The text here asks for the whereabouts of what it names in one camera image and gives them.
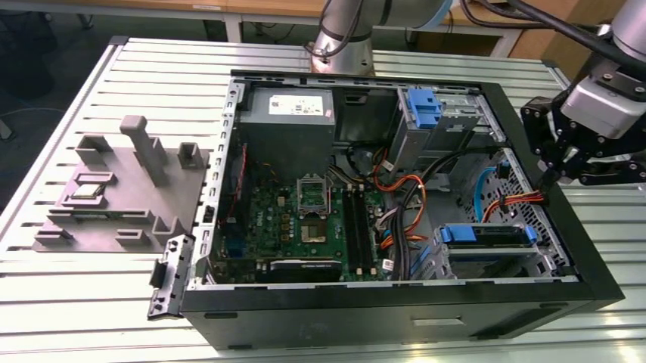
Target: blue plastic latch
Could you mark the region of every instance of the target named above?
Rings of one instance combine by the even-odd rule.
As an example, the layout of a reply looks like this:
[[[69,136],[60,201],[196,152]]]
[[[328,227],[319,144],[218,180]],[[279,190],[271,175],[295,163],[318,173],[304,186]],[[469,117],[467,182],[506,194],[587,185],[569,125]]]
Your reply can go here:
[[[454,240],[454,237],[451,236],[451,232],[448,231],[447,228],[440,228],[440,235],[442,235],[442,242],[448,243],[450,241]]]
[[[430,89],[408,88],[408,106],[419,129],[435,129],[442,118],[442,103]]]
[[[447,225],[454,242],[475,242],[474,227],[470,225]]]
[[[527,235],[530,245],[538,242],[538,234],[531,225],[525,226],[525,234]]]

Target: table leg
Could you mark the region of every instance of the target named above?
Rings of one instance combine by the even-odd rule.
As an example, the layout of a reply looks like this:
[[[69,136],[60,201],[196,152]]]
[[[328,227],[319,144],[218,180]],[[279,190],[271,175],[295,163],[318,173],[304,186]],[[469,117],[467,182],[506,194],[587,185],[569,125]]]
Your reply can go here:
[[[511,50],[514,49],[514,45],[518,42],[518,38],[521,37],[521,33],[523,31],[521,29],[506,29],[503,31],[502,36],[495,43],[494,50],[491,51],[490,57],[497,58],[507,58]]]
[[[226,37],[230,43],[243,42],[243,19],[238,14],[224,14]]]

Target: connector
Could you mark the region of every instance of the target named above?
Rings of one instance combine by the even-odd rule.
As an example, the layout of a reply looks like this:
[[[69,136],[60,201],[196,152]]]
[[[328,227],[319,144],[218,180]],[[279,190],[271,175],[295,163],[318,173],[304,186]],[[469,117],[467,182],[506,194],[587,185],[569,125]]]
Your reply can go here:
[[[509,175],[511,174],[511,164],[509,161],[503,160],[495,166],[495,177],[498,179],[509,179]]]

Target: power supply label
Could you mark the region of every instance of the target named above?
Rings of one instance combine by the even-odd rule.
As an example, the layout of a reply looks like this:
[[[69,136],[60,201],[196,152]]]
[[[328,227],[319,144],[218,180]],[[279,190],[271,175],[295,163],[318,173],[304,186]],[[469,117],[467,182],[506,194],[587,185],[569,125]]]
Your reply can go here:
[[[270,98],[270,115],[323,116],[323,97],[274,95]]]

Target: blue cable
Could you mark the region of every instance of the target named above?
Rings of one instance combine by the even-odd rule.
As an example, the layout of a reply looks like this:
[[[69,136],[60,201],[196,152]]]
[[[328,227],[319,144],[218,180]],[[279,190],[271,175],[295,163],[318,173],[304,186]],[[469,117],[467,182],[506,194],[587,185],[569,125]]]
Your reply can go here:
[[[479,223],[482,221],[482,201],[481,201],[481,193],[482,193],[482,184],[487,180],[487,175],[490,172],[495,171],[495,167],[486,168],[482,171],[481,176],[478,177],[478,181],[475,182],[475,192],[474,192],[474,212],[475,212],[475,221]]]

